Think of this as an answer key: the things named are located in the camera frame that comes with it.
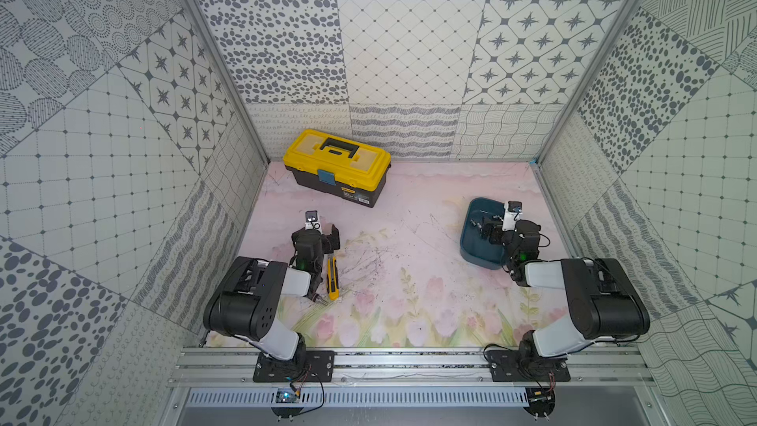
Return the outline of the teal plastic storage tray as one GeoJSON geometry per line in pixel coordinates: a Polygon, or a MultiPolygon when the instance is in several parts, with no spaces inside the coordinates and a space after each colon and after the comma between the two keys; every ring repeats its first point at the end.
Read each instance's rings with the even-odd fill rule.
{"type": "Polygon", "coordinates": [[[466,262],[490,270],[502,268],[506,259],[504,247],[491,244],[481,230],[485,218],[494,219],[495,225],[502,228],[502,221],[496,219],[496,216],[502,218],[505,209],[506,206],[501,201],[486,197],[476,197],[469,203],[459,239],[459,252],[466,262]]]}

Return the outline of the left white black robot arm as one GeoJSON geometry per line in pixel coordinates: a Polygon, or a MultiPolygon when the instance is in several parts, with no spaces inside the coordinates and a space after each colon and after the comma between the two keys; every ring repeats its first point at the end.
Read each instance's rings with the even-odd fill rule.
{"type": "Polygon", "coordinates": [[[327,234],[303,228],[292,234],[295,249],[289,262],[236,258],[209,299],[202,315],[205,329],[246,341],[265,358],[287,368],[306,359],[303,335],[277,319],[283,297],[319,301],[325,261],[340,249],[339,230],[327,234]]]}

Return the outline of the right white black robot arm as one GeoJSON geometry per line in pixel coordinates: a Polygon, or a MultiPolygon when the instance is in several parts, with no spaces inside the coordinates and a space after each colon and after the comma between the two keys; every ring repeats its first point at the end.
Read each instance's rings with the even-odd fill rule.
{"type": "Polygon", "coordinates": [[[566,296],[568,313],[526,333],[518,346],[520,358],[557,361],[599,341],[633,342],[649,331],[650,314],[615,258],[543,260],[541,227],[528,220],[507,226],[484,218],[478,227],[484,240],[504,249],[503,268],[516,285],[566,296]]]}

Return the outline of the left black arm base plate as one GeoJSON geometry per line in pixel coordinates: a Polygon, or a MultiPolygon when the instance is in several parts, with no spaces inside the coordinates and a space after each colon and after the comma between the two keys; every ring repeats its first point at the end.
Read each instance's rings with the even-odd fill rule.
{"type": "Polygon", "coordinates": [[[332,380],[336,353],[332,350],[305,350],[297,352],[289,361],[282,361],[260,353],[254,369],[256,384],[306,383],[323,384],[332,380]]]}

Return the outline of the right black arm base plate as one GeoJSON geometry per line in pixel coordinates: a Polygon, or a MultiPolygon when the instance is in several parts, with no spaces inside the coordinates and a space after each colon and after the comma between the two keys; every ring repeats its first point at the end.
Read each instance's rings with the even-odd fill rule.
{"type": "Polygon", "coordinates": [[[571,381],[565,359],[522,357],[512,350],[487,350],[484,354],[493,382],[534,382],[538,384],[571,381]]]}

